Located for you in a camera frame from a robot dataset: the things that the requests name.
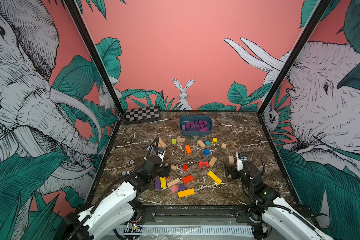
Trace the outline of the purple brick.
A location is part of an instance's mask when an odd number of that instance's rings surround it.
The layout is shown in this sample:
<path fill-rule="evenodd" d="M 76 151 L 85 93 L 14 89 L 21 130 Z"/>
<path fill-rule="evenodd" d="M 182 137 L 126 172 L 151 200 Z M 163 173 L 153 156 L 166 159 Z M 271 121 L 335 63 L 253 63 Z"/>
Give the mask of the purple brick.
<path fill-rule="evenodd" d="M 160 190 L 161 189 L 161 179 L 160 177 L 156 177 L 155 179 L 155 190 Z"/>
<path fill-rule="evenodd" d="M 199 120 L 199 132 L 208 132 L 209 130 L 209 123 L 205 120 Z"/>

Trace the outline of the teal plastic storage bin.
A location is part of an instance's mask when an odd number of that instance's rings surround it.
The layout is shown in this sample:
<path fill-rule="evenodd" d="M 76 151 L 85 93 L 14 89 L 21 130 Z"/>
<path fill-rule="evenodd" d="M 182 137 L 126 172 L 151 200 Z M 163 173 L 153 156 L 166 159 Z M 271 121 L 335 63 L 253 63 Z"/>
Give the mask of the teal plastic storage bin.
<path fill-rule="evenodd" d="M 208 132 L 199 132 L 199 120 L 205 120 L 209 123 Z M 184 115 L 179 119 L 179 129 L 184 136 L 207 136 L 213 130 L 212 118 L 208 115 Z"/>

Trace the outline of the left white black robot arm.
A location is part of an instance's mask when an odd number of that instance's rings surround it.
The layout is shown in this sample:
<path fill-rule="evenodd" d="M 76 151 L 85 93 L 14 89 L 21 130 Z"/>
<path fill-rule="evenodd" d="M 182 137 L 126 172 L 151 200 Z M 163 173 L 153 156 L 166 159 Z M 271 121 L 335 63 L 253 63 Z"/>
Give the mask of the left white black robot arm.
<path fill-rule="evenodd" d="M 167 178 L 171 164 L 164 163 L 165 149 L 146 157 L 135 171 L 120 178 L 117 189 L 102 197 L 98 203 L 75 214 L 70 213 L 60 223 L 55 240 L 100 240 L 113 229 L 142 218 L 143 205 L 137 197 L 146 191 L 156 177 Z"/>

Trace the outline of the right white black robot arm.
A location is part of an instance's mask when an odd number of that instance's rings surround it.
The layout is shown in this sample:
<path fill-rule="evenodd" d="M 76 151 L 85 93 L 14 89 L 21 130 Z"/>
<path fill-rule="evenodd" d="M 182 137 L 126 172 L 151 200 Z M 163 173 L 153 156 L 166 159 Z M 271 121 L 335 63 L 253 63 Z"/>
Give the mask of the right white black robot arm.
<path fill-rule="evenodd" d="M 248 215 L 252 222 L 271 227 L 286 240 L 331 240 L 332 237 L 316 227 L 294 209 L 276 190 L 263 181 L 266 165 L 259 169 L 245 153 L 229 156 L 224 164 L 225 175 L 240 180 L 242 189 L 251 203 Z"/>

